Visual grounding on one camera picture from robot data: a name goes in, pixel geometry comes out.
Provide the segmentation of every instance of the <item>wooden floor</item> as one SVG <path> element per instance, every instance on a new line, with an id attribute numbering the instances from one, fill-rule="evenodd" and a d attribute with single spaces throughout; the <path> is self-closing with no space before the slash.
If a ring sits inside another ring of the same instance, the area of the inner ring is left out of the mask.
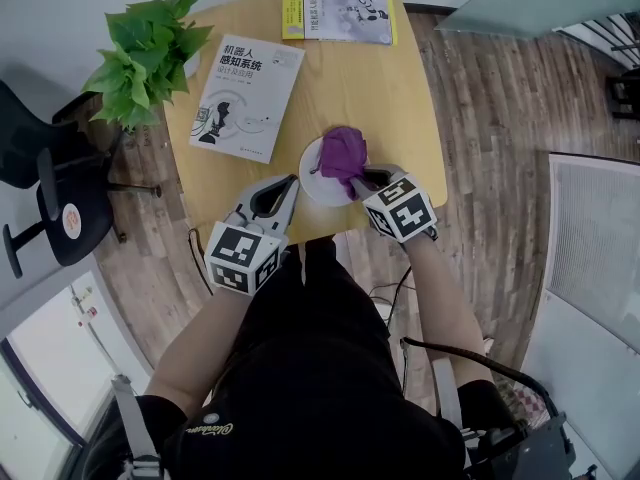
<path id="1" fill-rule="evenodd" d="M 534 319 L 547 250 L 549 151 L 640 160 L 640 123 L 613 121 L 605 76 L 621 68 L 556 34 L 535 41 L 439 32 L 410 15 L 434 100 L 449 189 L 437 210 L 439 245 L 472 302 L 491 355 L 516 366 Z M 92 113 L 91 103 L 82 111 Z M 92 136 L 107 135 L 100 123 Z M 96 250 L 131 331 L 155 364 L 207 295 L 187 245 L 188 218 L 164 126 L 141 130 L 118 155 L 115 179 L 162 185 L 164 196 L 115 194 L 116 223 Z M 366 290 L 397 282 L 402 250 L 371 230 L 346 234 Z M 413 285 L 410 277 L 407 283 Z M 376 290 L 391 299 L 393 287 Z M 401 291 L 393 342 L 419 337 L 415 294 Z M 394 346 L 401 359 L 399 347 Z M 432 408 L 423 351 L 410 352 L 408 398 Z"/>

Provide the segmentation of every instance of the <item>glass panel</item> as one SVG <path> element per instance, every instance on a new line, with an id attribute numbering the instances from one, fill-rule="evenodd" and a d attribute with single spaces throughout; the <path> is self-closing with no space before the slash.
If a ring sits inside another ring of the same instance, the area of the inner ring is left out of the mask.
<path id="1" fill-rule="evenodd" d="M 71 445 L 22 401 L 18 391 L 0 358 L 0 463 L 12 480 L 55 478 Z"/>
<path id="2" fill-rule="evenodd" d="M 65 289 L 20 324 L 9 343 L 49 402 L 78 434 L 88 437 L 115 372 L 79 320 Z"/>
<path id="3" fill-rule="evenodd" d="M 638 9 L 640 0 L 470 0 L 438 28 L 530 38 Z"/>
<path id="4" fill-rule="evenodd" d="M 559 163 L 555 177 L 557 245 L 548 289 L 640 350 L 640 176 Z"/>

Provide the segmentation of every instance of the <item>purple object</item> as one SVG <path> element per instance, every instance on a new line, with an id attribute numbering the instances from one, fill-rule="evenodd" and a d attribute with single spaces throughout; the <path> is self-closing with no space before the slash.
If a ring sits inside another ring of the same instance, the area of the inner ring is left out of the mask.
<path id="1" fill-rule="evenodd" d="M 320 174 L 325 178 L 336 178 L 352 201 L 358 199 L 358 195 L 349 180 L 364 174 L 366 162 L 367 143 L 360 130 L 341 126 L 324 136 L 320 151 Z"/>

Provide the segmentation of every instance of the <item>book cover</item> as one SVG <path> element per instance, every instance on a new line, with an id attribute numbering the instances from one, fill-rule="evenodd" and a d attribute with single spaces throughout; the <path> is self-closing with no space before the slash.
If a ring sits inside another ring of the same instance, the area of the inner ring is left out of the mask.
<path id="1" fill-rule="evenodd" d="M 226 34 L 189 143 L 268 164 L 304 50 Z"/>
<path id="2" fill-rule="evenodd" d="M 282 0 L 282 37 L 394 45 L 393 0 Z"/>

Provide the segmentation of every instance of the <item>cable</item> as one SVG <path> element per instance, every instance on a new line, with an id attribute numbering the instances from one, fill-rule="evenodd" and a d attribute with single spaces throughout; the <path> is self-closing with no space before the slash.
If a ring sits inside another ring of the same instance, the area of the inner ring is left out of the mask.
<path id="1" fill-rule="evenodd" d="M 389 299 L 385 299 L 384 297 L 378 297 L 377 295 L 372 295 L 369 298 L 371 300 L 381 300 L 382 302 L 389 304 L 389 306 L 391 306 L 391 301 Z"/>
<path id="2" fill-rule="evenodd" d="M 402 373 L 402 396 L 407 396 L 407 370 L 409 369 L 409 351 L 407 350 L 407 343 L 400 340 L 400 346 L 402 347 L 402 357 L 404 358 L 404 368 Z"/>
<path id="3" fill-rule="evenodd" d="M 380 285 L 378 285 L 378 286 L 374 286 L 373 288 L 371 288 L 371 290 L 369 290 L 369 297 L 371 297 L 371 294 L 372 294 L 374 291 L 376 291 L 376 290 L 378 290 L 378 289 L 380 289 L 380 288 L 389 288 L 389 287 L 391 287 L 391 286 L 397 286 L 398 284 L 400 284 L 400 283 L 380 284 Z M 415 289 L 415 287 L 413 287 L 413 286 L 405 286 L 405 288 L 407 288 L 407 289 L 409 289 L 409 290 L 413 290 L 413 291 L 415 291 L 415 290 L 416 290 L 416 289 Z"/>
<path id="4" fill-rule="evenodd" d="M 204 285 L 207 287 L 207 290 L 209 290 L 209 293 L 213 295 L 213 290 L 211 289 L 211 286 L 209 286 L 209 283 L 207 282 L 206 277 L 204 277 L 204 274 L 202 273 L 202 269 L 200 268 L 200 263 L 198 263 L 198 260 L 196 259 L 196 253 L 193 251 L 193 243 L 191 242 L 191 233 L 195 233 L 196 246 L 198 247 L 198 252 L 200 253 L 200 257 L 204 258 L 204 250 L 202 249 L 202 245 L 200 245 L 200 232 L 196 228 L 191 228 L 187 233 L 187 242 L 189 243 L 189 250 L 191 251 L 191 257 L 193 258 L 193 262 L 196 264 L 196 268 L 198 269 L 198 274 L 200 274 L 200 278 L 202 279 L 202 282 L 204 283 Z"/>
<path id="5" fill-rule="evenodd" d="M 485 357 L 481 354 L 470 352 L 469 350 L 464 350 L 461 348 L 450 347 L 448 345 L 437 345 L 434 343 L 425 343 L 422 341 L 411 339 L 407 336 L 402 338 L 401 342 L 405 342 L 406 344 L 414 347 L 438 350 L 439 352 L 453 354 L 456 356 L 464 357 L 466 359 L 470 359 L 471 361 L 475 361 L 476 363 L 480 363 L 482 366 L 486 366 L 487 368 L 499 373 L 500 375 L 509 377 L 510 379 L 513 379 L 516 382 L 519 382 L 520 384 L 532 389 L 538 395 L 540 395 L 540 397 L 544 401 L 545 405 L 547 406 L 547 411 L 549 411 L 549 416 L 554 418 L 559 415 L 556 405 L 553 403 L 553 400 L 551 400 L 551 396 L 549 396 L 549 393 L 544 388 L 544 386 L 534 378 L 529 377 L 526 373 L 519 372 L 517 370 L 504 366 L 503 364 L 500 364 L 493 359 L 489 359 L 488 357 Z"/>
<path id="6" fill-rule="evenodd" d="M 407 280 L 407 277 L 409 277 L 410 273 L 411 273 L 411 267 L 409 267 L 407 271 L 404 273 L 404 275 L 400 278 L 400 282 L 396 287 L 396 293 L 393 296 L 393 303 L 391 304 L 391 311 L 389 312 L 389 319 L 387 320 L 387 329 L 391 328 L 391 319 L 393 318 L 393 313 L 396 310 L 396 302 L 398 302 L 398 295 L 400 294 L 400 288 L 402 288 L 402 285 Z"/>

